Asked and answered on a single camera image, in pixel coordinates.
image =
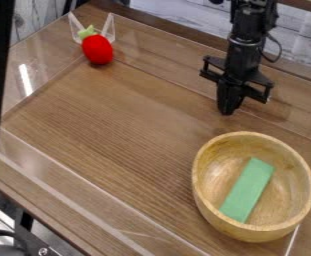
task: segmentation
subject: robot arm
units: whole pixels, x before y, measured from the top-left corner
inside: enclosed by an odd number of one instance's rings
[[[220,4],[223,0],[210,0]],[[242,105],[245,97],[250,97],[266,103],[273,82],[259,72],[261,58],[263,54],[269,32],[275,27],[278,19],[278,0],[231,0],[232,31],[228,37],[228,50],[226,60],[206,56],[204,67],[200,75],[216,83],[218,108],[223,115],[231,115]],[[208,69],[212,65],[223,70],[223,74]],[[250,83],[263,86],[263,91],[251,87]]]

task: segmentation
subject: bowl rim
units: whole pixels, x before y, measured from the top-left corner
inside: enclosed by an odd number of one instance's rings
[[[310,185],[310,193],[309,193],[309,198],[307,198],[307,202],[303,206],[303,208],[301,209],[299,213],[287,221],[283,221],[282,223],[274,224],[274,225],[253,225],[253,224],[245,224],[238,222],[236,220],[234,220],[232,218],[227,217],[224,214],[220,213],[220,211],[214,207],[212,203],[210,203],[204,197],[203,197],[203,193],[200,191],[200,188],[196,186],[198,184],[198,162],[200,160],[200,157],[203,155],[204,150],[219,140],[227,138],[227,137],[234,137],[234,136],[257,136],[261,137],[262,139],[267,139],[271,142],[279,144],[281,146],[283,146],[291,153],[293,155],[297,157],[298,161],[301,162],[305,170],[306,170],[306,174],[307,174],[307,178],[309,178],[309,185]],[[250,231],[278,231],[286,228],[290,228],[291,226],[295,226],[306,217],[310,209],[311,209],[311,169],[309,167],[309,164],[306,163],[303,157],[299,155],[299,153],[281,140],[278,140],[277,138],[258,133],[258,132],[249,132],[249,131],[241,131],[241,132],[230,132],[226,133],[223,135],[216,136],[215,138],[212,138],[200,148],[200,150],[198,151],[198,154],[195,156],[194,159],[194,164],[192,164],[192,189],[194,192],[196,193],[196,196],[199,197],[204,207],[208,209],[208,211],[211,211],[214,213],[214,215],[223,220],[224,222],[227,222],[228,224],[231,224],[232,226],[250,230]]]

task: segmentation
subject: wooden table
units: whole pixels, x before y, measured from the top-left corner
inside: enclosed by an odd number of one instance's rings
[[[94,4],[76,15],[96,27],[107,17]],[[115,22],[107,66],[82,56],[65,17],[11,49],[0,190],[88,255],[311,255],[311,213],[295,243],[238,242],[199,214],[190,179],[200,146],[239,130],[277,137],[311,166],[311,82],[263,66],[271,102],[220,116],[199,69],[224,53]]]

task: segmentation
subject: wooden bowl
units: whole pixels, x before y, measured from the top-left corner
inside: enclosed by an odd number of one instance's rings
[[[273,165],[275,172],[245,224],[218,209],[251,157]],[[310,211],[311,170],[278,139],[254,132],[228,133],[198,152],[192,192],[202,215],[222,233],[246,242],[266,242],[289,234]]]

